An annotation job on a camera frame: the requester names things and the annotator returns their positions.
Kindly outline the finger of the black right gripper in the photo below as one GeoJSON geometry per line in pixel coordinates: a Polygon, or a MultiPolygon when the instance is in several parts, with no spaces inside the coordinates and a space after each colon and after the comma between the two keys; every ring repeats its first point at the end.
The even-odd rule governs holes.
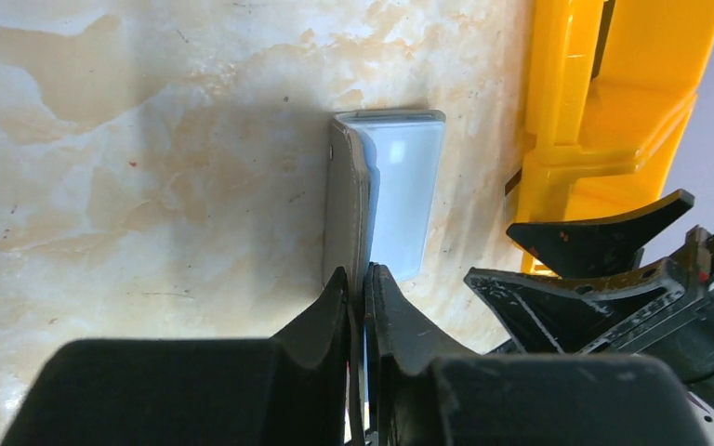
{"type": "Polygon", "coordinates": [[[679,189],[642,208],[594,219],[513,223],[507,235],[566,279],[611,276],[637,268],[644,246],[694,206],[679,189]]]}
{"type": "Polygon", "coordinates": [[[665,256],[640,269],[592,279],[472,268],[464,282],[509,334],[497,353],[671,358],[673,350],[653,329],[687,296],[695,274],[695,260],[665,256]]]}

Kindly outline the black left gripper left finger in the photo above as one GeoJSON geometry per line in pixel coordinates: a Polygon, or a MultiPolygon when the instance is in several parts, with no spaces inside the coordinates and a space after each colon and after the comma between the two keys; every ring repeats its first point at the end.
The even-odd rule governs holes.
{"type": "Polygon", "coordinates": [[[44,365],[5,445],[339,445],[348,282],[260,339],[81,339],[44,365]]]}

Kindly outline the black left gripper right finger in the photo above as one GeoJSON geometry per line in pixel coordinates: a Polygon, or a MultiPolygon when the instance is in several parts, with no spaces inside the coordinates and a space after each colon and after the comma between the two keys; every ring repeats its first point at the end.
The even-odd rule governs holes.
{"type": "Polygon", "coordinates": [[[650,357],[479,355],[403,295],[364,282],[370,433],[376,445],[705,445],[673,372],[650,357]]]}

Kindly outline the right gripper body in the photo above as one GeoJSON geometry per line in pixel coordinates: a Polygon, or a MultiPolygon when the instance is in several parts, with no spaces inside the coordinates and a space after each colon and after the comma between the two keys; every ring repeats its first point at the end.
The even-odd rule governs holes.
{"type": "Polygon", "coordinates": [[[671,358],[657,359],[714,409],[714,291],[708,288],[714,278],[714,234],[695,227],[669,256],[695,260],[696,274],[687,296],[653,329],[674,352],[671,358]]]}

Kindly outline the grey leather card holder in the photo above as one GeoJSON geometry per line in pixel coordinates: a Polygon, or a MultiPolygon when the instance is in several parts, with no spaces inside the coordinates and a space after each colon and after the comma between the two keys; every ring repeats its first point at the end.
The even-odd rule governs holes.
{"type": "Polygon", "coordinates": [[[357,319],[369,264],[401,281],[421,269],[445,122],[438,110],[347,111],[330,121],[323,275],[344,269],[357,319]]]}

